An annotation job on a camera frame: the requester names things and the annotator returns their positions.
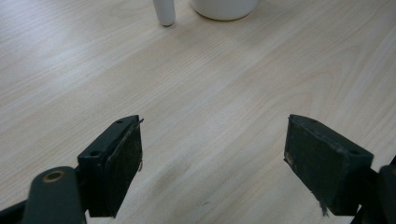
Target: white cup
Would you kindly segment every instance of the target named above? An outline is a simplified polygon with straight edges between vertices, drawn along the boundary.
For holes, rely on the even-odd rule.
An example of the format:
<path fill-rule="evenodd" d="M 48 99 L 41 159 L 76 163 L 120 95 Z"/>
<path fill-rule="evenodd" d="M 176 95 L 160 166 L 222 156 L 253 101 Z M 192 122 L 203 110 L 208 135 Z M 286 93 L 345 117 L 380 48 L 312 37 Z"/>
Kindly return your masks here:
<path fill-rule="evenodd" d="M 232 21 L 245 17 L 257 5 L 258 0 L 190 0 L 201 15 L 218 21 Z M 153 0 L 157 17 L 163 26 L 175 22 L 174 0 Z"/>

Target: wooden table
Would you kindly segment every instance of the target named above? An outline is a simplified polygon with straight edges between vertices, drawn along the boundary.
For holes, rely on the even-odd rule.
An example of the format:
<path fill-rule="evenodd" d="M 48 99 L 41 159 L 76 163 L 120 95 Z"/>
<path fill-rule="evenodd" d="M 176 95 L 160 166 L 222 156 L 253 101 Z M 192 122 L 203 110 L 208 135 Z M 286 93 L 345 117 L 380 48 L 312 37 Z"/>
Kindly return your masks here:
<path fill-rule="evenodd" d="M 116 219 L 89 223 L 348 223 L 323 217 L 283 162 L 289 114 L 396 154 L 396 1 L 262 0 L 212 21 L 176 0 L 0 2 L 0 204 L 138 114 L 144 167 Z"/>

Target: black mechanical arm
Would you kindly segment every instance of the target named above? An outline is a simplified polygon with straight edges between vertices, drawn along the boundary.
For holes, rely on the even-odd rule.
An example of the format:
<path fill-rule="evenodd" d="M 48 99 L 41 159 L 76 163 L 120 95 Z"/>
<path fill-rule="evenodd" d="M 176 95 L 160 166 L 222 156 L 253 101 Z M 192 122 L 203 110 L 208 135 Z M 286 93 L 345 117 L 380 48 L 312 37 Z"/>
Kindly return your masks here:
<path fill-rule="evenodd" d="M 0 223 L 86 223 L 91 217 L 115 217 L 142 165 L 138 116 L 119 119 L 81 154 L 78 167 L 56 167 L 38 175 L 29 197 L 0 212 Z"/>
<path fill-rule="evenodd" d="M 142 121 L 117 120 L 78 155 L 76 169 L 56 167 L 38 175 L 28 199 L 1 211 L 0 223 L 80 224 L 87 210 L 91 217 L 115 217 L 142 165 Z M 377 173 L 370 168 L 373 158 L 320 122 L 290 115 L 285 161 L 324 215 L 329 209 L 354 216 L 353 224 L 396 223 L 396 160 Z"/>
<path fill-rule="evenodd" d="M 290 115 L 285 162 L 323 209 L 353 224 L 396 223 L 396 157 L 379 173 L 374 155 L 324 124 Z"/>

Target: wood grain surface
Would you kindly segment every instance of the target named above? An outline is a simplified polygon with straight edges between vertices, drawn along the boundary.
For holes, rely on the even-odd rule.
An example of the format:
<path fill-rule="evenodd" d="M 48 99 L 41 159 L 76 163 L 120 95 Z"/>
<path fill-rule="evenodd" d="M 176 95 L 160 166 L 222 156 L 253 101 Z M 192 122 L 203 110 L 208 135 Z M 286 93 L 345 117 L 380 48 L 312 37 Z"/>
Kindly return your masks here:
<path fill-rule="evenodd" d="M 323 217 L 283 162 L 289 114 L 396 154 L 396 1 L 261 0 L 212 21 L 176 0 L 0 1 L 0 209 L 138 114 L 144 167 L 116 219 L 89 223 L 348 223 Z"/>

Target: screw hole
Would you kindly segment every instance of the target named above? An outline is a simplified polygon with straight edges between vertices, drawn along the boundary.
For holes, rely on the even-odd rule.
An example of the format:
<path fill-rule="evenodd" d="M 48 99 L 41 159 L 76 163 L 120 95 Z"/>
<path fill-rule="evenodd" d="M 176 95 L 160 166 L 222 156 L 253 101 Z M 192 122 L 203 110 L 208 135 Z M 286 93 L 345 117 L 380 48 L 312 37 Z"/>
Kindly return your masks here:
<path fill-rule="evenodd" d="M 63 171 L 54 171 L 52 173 L 49 173 L 44 176 L 43 182 L 44 183 L 52 183 L 56 182 L 64 177 L 64 172 Z"/>
<path fill-rule="evenodd" d="M 100 151 L 92 151 L 92 152 L 90 153 L 91 156 L 99 156 L 100 154 L 101 154 Z"/>

